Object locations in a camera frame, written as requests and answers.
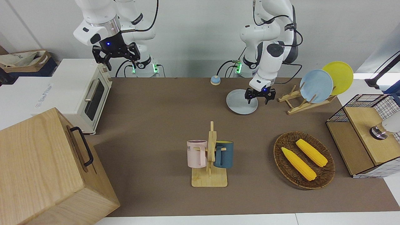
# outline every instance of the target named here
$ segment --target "wooden mug stand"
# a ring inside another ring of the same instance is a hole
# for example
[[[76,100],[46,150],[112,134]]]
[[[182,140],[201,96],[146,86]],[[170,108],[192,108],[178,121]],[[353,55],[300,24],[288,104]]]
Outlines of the wooden mug stand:
[[[226,187],[228,177],[225,168],[215,167],[215,144],[217,142],[217,132],[214,131],[214,121],[211,121],[211,128],[208,132],[207,166],[203,168],[192,168],[193,187]]]

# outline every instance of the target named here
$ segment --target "oven door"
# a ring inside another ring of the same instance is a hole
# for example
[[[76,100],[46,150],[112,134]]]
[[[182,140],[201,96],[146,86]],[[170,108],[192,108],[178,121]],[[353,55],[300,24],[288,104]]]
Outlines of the oven door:
[[[95,132],[109,90],[104,77],[99,72],[89,87],[89,91],[84,99],[84,108],[81,112],[83,120],[86,124],[90,125],[90,130],[84,131],[85,133]]]

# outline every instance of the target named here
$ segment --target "plate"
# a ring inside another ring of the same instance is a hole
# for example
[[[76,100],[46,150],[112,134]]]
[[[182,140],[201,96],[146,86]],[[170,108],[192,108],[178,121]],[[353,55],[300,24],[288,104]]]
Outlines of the plate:
[[[332,78],[335,89],[333,89],[331,95],[342,94],[349,89],[353,83],[353,70],[345,62],[330,62],[325,65],[322,70],[327,72]]]
[[[236,89],[226,96],[226,104],[228,107],[237,114],[247,115],[254,112],[258,107],[258,100],[254,98],[248,104],[247,99],[244,98],[246,90]]]
[[[308,72],[300,81],[300,86],[306,82],[300,90],[301,96],[308,102],[314,98],[312,103],[320,103],[325,101],[331,94],[333,81],[329,74],[323,70],[312,70]]]

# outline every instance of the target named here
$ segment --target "mat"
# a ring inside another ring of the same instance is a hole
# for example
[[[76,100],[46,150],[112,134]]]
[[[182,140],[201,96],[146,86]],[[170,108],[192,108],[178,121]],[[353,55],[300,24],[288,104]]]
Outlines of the mat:
[[[351,178],[325,121],[340,107],[332,103],[294,115],[284,102],[259,99],[250,115],[237,115],[226,95],[248,87],[249,79],[114,78],[95,145],[121,207],[110,217],[231,215],[262,213],[399,211],[383,179]],[[300,79],[276,84],[276,98]],[[290,100],[293,105],[300,100]],[[218,140],[235,144],[234,166],[225,188],[190,185],[186,141],[207,139],[214,121]],[[306,132],[330,150],[336,165],[332,182],[299,190],[277,169],[273,146],[282,133]]]

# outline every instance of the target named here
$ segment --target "oven window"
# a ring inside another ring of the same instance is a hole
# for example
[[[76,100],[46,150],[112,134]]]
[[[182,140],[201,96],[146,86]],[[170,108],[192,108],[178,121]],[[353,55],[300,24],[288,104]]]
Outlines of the oven window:
[[[94,116],[96,115],[97,108],[99,107],[103,93],[104,93],[104,85],[101,82],[99,82],[99,85],[97,86],[97,89],[94,93],[93,100],[88,102],[85,108],[85,113],[91,121],[93,121]]]

